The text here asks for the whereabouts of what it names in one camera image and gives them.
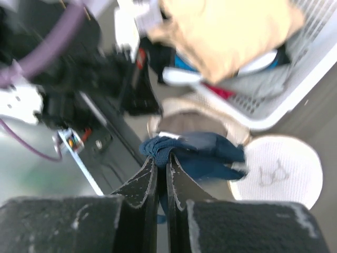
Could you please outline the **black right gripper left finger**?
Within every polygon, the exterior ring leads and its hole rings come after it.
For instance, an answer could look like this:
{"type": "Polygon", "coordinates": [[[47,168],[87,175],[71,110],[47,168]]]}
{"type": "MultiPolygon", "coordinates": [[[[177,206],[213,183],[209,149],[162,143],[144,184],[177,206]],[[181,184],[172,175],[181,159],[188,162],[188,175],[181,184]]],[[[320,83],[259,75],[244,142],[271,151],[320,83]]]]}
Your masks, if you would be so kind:
{"type": "Polygon", "coordinates": [[[110,195],[9,199],[1,206],[1,252],[156,252],[157,168],[110,195]]]}

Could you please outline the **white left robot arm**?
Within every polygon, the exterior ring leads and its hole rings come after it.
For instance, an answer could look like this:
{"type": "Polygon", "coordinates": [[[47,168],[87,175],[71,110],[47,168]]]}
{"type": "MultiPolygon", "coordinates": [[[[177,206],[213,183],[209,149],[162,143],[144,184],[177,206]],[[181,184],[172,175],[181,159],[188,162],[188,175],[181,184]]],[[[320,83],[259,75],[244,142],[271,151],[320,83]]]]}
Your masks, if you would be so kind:
{"type": "Polygon", "coordinates": [[[17,13],[1,8],[1,88],[17,78],[43,88],[35,121],[82,129],[88,124],[73,104],[77,92],[114,98],[131,116],[160,115],[148,76],[149,51],[115,46],[99,49],[101,29],[83,4],[23,1],[17,13]]]}

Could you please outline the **dark blue lace bra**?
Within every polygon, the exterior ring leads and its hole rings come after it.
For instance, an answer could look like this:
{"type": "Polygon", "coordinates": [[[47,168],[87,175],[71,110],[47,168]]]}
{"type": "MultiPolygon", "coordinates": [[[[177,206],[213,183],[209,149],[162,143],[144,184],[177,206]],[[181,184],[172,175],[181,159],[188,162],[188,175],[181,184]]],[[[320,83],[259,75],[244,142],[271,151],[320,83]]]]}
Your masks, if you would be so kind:
{"type": "Polygon", "coordinates": [[[178,135],[161,131],[145,140],[139,150],[153,158],[159,169],[165,169],[174,155],[182,169],[196,182],[214,178],[237,181],[249,173],[243,145],[235,145],[214,132],[178,135]]]}

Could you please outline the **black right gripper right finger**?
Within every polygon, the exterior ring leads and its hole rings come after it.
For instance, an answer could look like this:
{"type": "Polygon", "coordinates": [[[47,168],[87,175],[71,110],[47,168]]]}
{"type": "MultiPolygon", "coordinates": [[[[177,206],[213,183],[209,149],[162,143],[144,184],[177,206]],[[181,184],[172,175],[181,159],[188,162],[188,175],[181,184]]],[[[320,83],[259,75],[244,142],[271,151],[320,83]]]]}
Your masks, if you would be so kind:
{"type": "Polygon", "coordinates": [[[171,252],[328,252],[320,228],[295,202],[220,201],[175,156],[166,167],[171,252]]]}

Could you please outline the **white mesh laundry bag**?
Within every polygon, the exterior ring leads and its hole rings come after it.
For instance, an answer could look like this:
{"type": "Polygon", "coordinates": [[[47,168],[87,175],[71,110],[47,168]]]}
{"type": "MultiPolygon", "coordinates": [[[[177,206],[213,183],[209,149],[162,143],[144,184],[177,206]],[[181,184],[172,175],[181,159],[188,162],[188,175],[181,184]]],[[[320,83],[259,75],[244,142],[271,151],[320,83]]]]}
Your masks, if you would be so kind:
{"type": "Polygon", "coordinates": [[[164,99],[162,108],[162,115],[152,115],[147,122],[150,137],[161,131],[211,131],[244,146],[249,174],[228,183],[234,199],[293,201],[308,209],[317,202],[323,170],[319,155],[305,142],[287,135],[253,138],[224,109],[197,95],[164,99]]]}

